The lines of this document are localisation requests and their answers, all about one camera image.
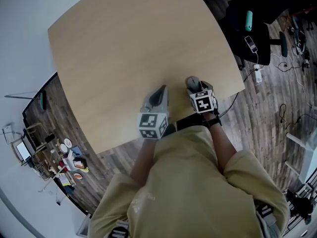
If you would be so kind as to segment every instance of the white wall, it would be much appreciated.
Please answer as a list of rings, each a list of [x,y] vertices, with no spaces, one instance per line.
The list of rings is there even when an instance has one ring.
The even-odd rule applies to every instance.
[[[0,127],[23,128],[27,100],[6,94],[38,91],[55,73],[47,29],[79,0],[0,0]],[[56,185],[45,185],[29,167],[21,167],[0,136],[0,188],[20,214],[44,237],[76,237],[84,214],[67,198],[55,203]],[[62,193],[58,189],[59,199]],[[33,237],[0,201],[0,232],[6,238]]]

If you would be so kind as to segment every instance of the wrist strap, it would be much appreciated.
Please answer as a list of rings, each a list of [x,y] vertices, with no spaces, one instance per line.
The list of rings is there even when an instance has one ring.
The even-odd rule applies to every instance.
[[[222,126],[219,116],[216,116],[216,118],[209,120],[207,123],[209,124],[209,128],[217,123]]]

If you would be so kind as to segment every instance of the power outlet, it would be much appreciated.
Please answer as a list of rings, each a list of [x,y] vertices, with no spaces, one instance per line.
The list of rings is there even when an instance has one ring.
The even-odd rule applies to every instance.
[[[254,64],[253,65],[253,69],[260,69],[260,65],[259,64]]]
[[[254,72],[254,79],[255,79],[256,83],[258,83],[258,84],[262,82],[262,74],[261,74],[260,70],[256,70]]]

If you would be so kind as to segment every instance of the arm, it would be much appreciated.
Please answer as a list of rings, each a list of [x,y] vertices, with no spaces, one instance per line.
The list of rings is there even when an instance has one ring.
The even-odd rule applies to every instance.
[[[144,186],[153,165],[155,140],[144,140],[130,177],[116,174],[89,224],[89,238],[103,238],[117,220],[126,221],[128,208],[140,187]]]
[[[143,187],[147,182],[150,169],[153,166],[153,157],[156,143],[156,140],[144,140],[141,151],[130,173],[130,177],[140,187]]]
[[[216,118],[214,114],[210,113],[204,113],[203,115],[206,121]],[[214,150],[218,160],[218,168],[219,171],[223,173],[228,161],[237,152],[237,150],[233,147],[219,123],[211,126],[209,131],[211,133]]]

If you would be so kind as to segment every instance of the desk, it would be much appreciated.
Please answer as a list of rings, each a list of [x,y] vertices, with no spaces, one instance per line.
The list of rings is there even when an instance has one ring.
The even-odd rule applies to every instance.
[[[81,0],[49,28],[67,100],[96,153],[138,137],[143,98],[163,84],[173,121],[193,110],[185,79],[221,100],[244,89],[238,66],[202,0]]]

